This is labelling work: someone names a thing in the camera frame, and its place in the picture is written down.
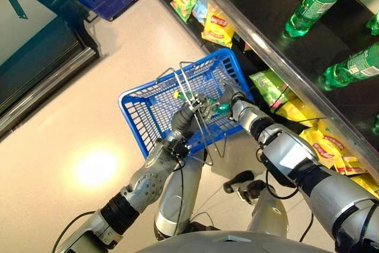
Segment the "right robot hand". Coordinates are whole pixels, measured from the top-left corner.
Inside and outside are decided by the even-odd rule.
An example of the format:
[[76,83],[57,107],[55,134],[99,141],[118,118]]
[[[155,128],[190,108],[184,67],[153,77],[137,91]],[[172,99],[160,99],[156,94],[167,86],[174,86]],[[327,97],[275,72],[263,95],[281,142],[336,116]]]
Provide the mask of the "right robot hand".
[[226,116],[230,119],[233,117],[232,113],[232,98],[233,96],[238,93],[238,90],[230,84],[225,83],[224,84],[224,92],[222,96],[219,99],[220,104],[225,104],[228,106],[228,111],[226,113]]

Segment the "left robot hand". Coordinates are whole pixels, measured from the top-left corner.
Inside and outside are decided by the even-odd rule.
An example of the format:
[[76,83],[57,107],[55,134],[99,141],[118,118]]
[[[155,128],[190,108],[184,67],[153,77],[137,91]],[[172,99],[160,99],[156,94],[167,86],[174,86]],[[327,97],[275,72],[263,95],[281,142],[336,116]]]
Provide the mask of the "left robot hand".
[[179,132],[185,140],[193,137],[199,130],[195,113],[190,110],[190,105],[184,102],[180,109],[171,118],[171,130]]

